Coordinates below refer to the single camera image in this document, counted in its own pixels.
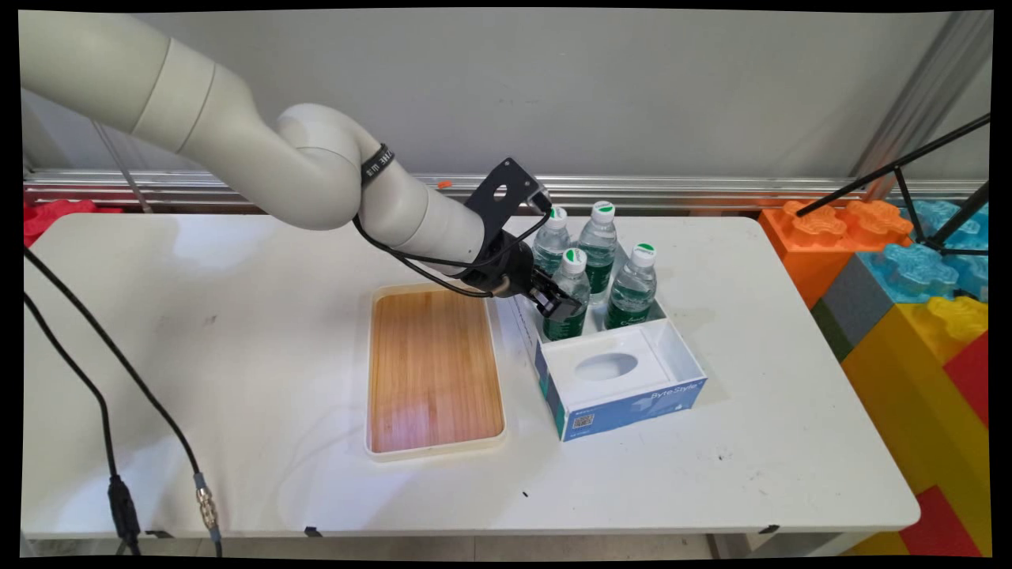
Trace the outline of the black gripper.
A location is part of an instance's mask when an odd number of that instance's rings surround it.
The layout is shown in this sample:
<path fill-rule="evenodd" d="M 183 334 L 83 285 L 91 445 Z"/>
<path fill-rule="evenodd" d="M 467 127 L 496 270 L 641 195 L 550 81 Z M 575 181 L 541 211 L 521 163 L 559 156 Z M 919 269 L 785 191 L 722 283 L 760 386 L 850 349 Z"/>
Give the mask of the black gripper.
<path fill-rule="evenodd" d="M 547 321 L 564 321 L 584 309 L 584 302 L 554 282 L 552 274 L 542 267 L 534 268 L 534 252 L 522 240 L 516 242 L 513 234 L 498 234 L 476 262 L 487 262 L 499 253 L 489 264 L 465 269 L 458 279 L 500 298 L 523 296 Z"/>

